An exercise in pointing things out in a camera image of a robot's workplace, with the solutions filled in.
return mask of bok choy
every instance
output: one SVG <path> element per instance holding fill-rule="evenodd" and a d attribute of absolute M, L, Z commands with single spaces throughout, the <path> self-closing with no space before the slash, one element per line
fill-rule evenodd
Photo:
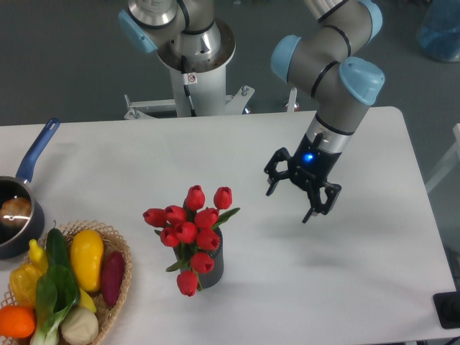
<path fill-rule="evenodd" d="M 37 283 L 37 328 L 30 345 L 56 345 L 59 325 L 79 297 L 72 272 L 59 264 L 50 266 Z"/>

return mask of blue pan handle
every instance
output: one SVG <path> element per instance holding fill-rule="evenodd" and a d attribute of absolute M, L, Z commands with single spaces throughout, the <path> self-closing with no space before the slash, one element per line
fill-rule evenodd
<path fill-rule="evenodd" d="M 32 176 L 34 175 L 35 163 L 38 160 L 38 157 L 42 153 L 43 149 L 46 147 L 48 142 L 50 142 L 54 133 L 58 130 L 60 122 L 58 119 L 51 119 L 45 125 L 45 128 L 42 129 L 38 137 L 27 151 L 26 155 L 22 159 L 21 165 L 17 170 L 16 177 L 24 181 L 32 181 Z"/>

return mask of bouquet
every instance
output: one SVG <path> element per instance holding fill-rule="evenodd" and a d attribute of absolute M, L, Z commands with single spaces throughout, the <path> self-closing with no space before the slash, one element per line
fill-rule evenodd
<path fill-rule="evenodd" d="M 155 229 L 155 233 L 166 247 L 174 249 L 177 262 L 170 265 L 166 272 L 181 271 L 177 283 L 180 292 L 187 296 L 203 289 L 200 274 L 214 269 L 210 253 L 221 245 L 221 237 L 216 231 L 239 211 L 239 208 L 233 208 L 221 212 L 230 208 L 233 202 L 229 187 L 217 189 L 213 198 L 215 208 L 202 209 L 205 201 L 201 186 L 194 185 L 189 188 L 182 207 L 150 208 L 142 214 L 147 224 L 162 228 Z"/>

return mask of black vase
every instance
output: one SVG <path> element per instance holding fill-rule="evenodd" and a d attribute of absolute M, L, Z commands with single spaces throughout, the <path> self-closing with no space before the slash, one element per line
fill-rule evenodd
<path fill-rule="evenodd" d="M 222 237 L 222 231 L 220 228 L 216 228 L 214 231 L 216 232 L 217 236 L 219 236 L 221 241 L 217 249 L 206 252 L 211 258 L 214 259 L 214 268 L 208 273 L 198 273 L 198 278 L 203 289 L 210 288 L 211 286 L 217 284 L 217 282 L 222 278 L 222 274 L 224 273 L 224 239 Z M 188 270 L 187 267 L 180 269 L 181 272 L 186 270 Z"/>

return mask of red tulip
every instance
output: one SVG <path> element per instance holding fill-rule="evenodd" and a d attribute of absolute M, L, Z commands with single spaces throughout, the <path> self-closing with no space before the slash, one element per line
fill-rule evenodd
<path fill-rule="evenodd" d="M 220 210 L 226 210 L 231 206 L 231 189 L 230 187 L 220 187 L 214 194 L 214 205 Z"/>
<path fill-rule="evenodd" d="M 183 295 L 193 296 L 198 288 L 198 277 L 192 271 L 184 271 L 178 275 L 178 287 Z"/>
<path fill-rule="evenodd" d="M 219 219 L 219 211 L 215 208 L 207 208 L 198 212 L 195 216 L 195 225 L 200 228 L 211 228 Z"/>
<path fill-rule="evenodd" d="M 187 211 L 179 206 L 168 206 L 165 208 L 166 220 L 175 226 L 187 220 Z"/>
<path fill-rule="evenodd" d="M 200 231 L 196 237 L 196 244 L 204 250 L 216 250 L 221 243 L 221 238 L 211 228 Z"/>
<path fill-rule="evenodd" d="M 214 259 L 206 253 L 199 252 L 190 259 L 190 266 L 198 273 L 208 273 L 214 268 Z"/>
<path fill-rule="evenodd" d="M 192 243 L 195 241 L 196 235 L 198 234 L 198 229 L 194 223 L 184 221 L 183 223 L 179 223 L 174 227 L 174 233 L 179 241 L 184 243 Z"/>
<path fill-rule="evenodd" d="M 194 185 L 188 190 L 185 205 L 191 211 L 197 211 L 204 206 L 205 196 L 200 185 Z"/>
<path fill-rule="evenodd" d="M 179 245 L 179 239 L 174 235 L 174 229 L 171 227 L 164 228 L 160 234 L 160 241 L 166 247 L 176 247 Z"/>
<path fill-rule="evenodd" d="M 166 226 L 166 213 L 161 208 L 149 208 L 142 215 L 145 222 L 151 226 L 156 228 Z"/>

